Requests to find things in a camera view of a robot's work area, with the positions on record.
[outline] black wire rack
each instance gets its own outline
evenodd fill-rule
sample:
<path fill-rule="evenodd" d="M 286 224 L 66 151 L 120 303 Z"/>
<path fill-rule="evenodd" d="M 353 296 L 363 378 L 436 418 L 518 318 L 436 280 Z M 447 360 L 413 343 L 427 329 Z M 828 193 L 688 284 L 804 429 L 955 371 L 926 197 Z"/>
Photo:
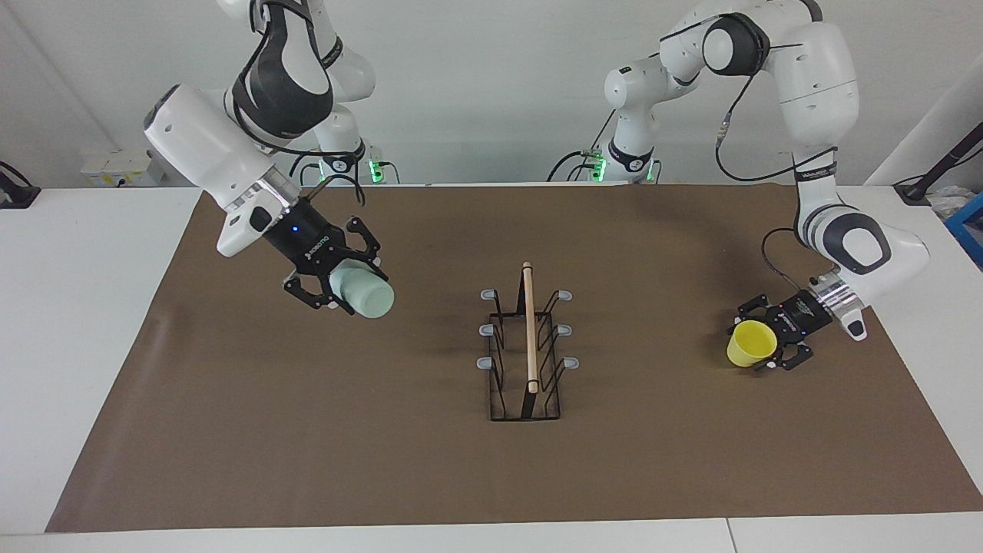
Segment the black wire rack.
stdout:
<path fill-rule="evenodd" d="M 495 310 L 489 314 L 488 323 L 480 329 L 481 336 L 488 339 L 488 356 L 478 360 L 478 368 L 489 373 L 489 417 L 492 422 L 536 422 L 560 418 L 559 383 L 567 370 L 580 367 L 575 357 L 559 355 L 556 344 L 560 338 L 573 334 L 568 325 L 560 325 L 553 320 L 553 309 L 561 301 L 571 301 L 573 294 L 566 290 L 555 290 L 542 311 L 535 312 L 536 342 L 525 343 L 525 348 L 506 349 L 506 338 L 512 344 L 518 338 L 509 329 L 526 328 L 526 287 L 525 273 L 519 281 L 519 299 L 515 312 L 505 313 L 501 308 L 498 290 L 489 288 L 482 291 L 482 299 L 494 302 Z M 534 347 L 539 361 L 535 375 L 509 373 L 506 378 L 504 357 L 521 350 Z"/>

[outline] wooden dowel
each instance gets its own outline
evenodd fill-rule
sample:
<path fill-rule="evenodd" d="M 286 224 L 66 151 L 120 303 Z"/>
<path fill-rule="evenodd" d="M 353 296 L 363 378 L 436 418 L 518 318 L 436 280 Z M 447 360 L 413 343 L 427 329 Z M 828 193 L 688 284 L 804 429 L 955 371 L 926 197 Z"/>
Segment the wooden dowel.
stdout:
<path fill-rule="evenodd" d="M 538 341 L 536 340 L 536 300 L 533 298 L 533 264 L 522 265 L 522 279 L 526 295 L 526 363 L 529 366 L 529 393 L 540 392 Z"/>

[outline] table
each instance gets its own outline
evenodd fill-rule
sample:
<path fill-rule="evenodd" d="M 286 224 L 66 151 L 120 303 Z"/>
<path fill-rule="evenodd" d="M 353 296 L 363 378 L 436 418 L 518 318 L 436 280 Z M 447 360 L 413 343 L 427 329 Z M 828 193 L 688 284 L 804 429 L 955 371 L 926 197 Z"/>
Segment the table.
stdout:
<path fill-rule="evenodd" d="M 983 275 L 934 214 L 905 207 L 888 188 L 842 188 L 843 198 L 882 222 L 917 232 L 932 264 L 875 307 L 977 487 L 983 489 L 983 371 L 972 321 Z M 0 213 L 0 534 L 43 531 L 89 429 L 129 351 L 180 241 L 197 189 L 49 190 L 26 212 Z M 708 520 L 455 526 L 137 532 L 0 538 L 0 550 L 238 550 L 322 547 L 429 550 L 528 540 L 543 549 L 778 551 L 975 550 L 983 515 Z M 895 542 L 882 536 L 893 536 Z M 880 544 L 872 547 L 871 543 Z M 495 542 L 499 550 L 504 546 Z"/>

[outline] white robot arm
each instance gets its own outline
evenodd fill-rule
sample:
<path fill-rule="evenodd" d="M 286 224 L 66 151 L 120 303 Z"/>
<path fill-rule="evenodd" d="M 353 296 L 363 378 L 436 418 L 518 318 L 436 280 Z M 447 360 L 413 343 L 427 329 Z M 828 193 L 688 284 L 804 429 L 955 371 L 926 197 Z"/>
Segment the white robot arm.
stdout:
<path fill-rule="evenodd" d="M 351 112 L 335 106 L 335 81 L 344 83 L 341 97 L 360 99 L 375 86 L 372 69 L 361 56 L 345 52 L 320 2 L 219 3 L 262 33 L 260 46 L 223 97 L 225 113 L 198 89 L 177 85 L 147 115 L 147 138 L 226 211 L 217 246 L 221 254 L 234 256 L 262 236 L 294 264 L 284 288 L 309 306 L 341 307 L 372 318 L 383 315 L 392 304 L 392 289 L 377 266 L 379 244 L 364 223 L 356 217 L 348 221 L 347 230 L 366 244 L 365 250 L 350 248 L 345 231 L 325 220 L 309 197 L 302 197 L 300 188 L 259 150 L 308 154 L 284 146 L 321 128 L 318 137 L 334 141 L 330 145 L 339 150 L 315 155 L 357 162 L 353 152 L 358 149 L 347 147 L 358 144 L 338 140 L 351 139 L 353 129 L 358 137 L 358 131 Z M 331 45 L 324 55 L 318 48 L 322 39 Z M 334 132 L 339 128 L 344 132 Z M 341 178 L 354 181 L 347 176 L 352 166 L 336 168 L 345 169 L 336 172 L 345 175 Z M 353 268 L 361 273 L 350 271 Z M 340 273 L 361 284 L 340 282 Z M 305 290 L 299 275 L 317 277 L 320 293 Z"/>
<path fill-rule="evenodd" d="M 764 296 L 748 302 L 740 319 L 758 318 L 752 314 L 758 308 L 771 310 L 760 319 L 777 318 L 770 326 L 780 343 L 799 344 L 802 355 L 810 351 L 802 339 L 833 319 L 854 339 L 865 339 L 861 311 L 921 272 L 929 252 L 914 234 L 878 223 L 837 193 L 837 144 L 856 123 L 859 91 L 846 41 L 823 21 L 814 0 L 707 0 L 661 40 L 659 56 L 611 72 L 607 98 L 620 113 L 604 151 L 606 177 L 643 178 L 655 144 L 652 107 L 694 90 L 704 68 L 749 78 L 765 71 L 775 78 L 794 143 L 795 230 L 802 244 L 836 265 L 779 306 Z M 718 155 L 728 125 L 729 113 Z M 791 368 L 802 355 L 769 363 Z"/>

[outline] brown table mat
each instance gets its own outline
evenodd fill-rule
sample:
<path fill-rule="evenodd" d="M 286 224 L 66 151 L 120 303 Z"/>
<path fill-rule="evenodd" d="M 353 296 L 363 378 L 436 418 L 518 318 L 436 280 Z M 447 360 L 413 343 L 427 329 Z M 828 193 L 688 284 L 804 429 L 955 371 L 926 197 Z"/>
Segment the brown table mat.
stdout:
<path fill-rule="evenodd" d="M 344 222 L 350 190 L 318 199 Z M 793 372 L 728 366 L 737 305 L 792 290 L 758 247 L 795 191 L 375 189 L 361 210 L 396 306 L 315 312 L 257 243 L 214 250 L 205 197 L 88 437 L 49 531 L 551 522 L 983 510 L 873 313 Z M 774 261 L 829 264 L 789 235 Z M 485 287 L 523 261 L 582 368 L 557 422 L 488 422 Z"/>

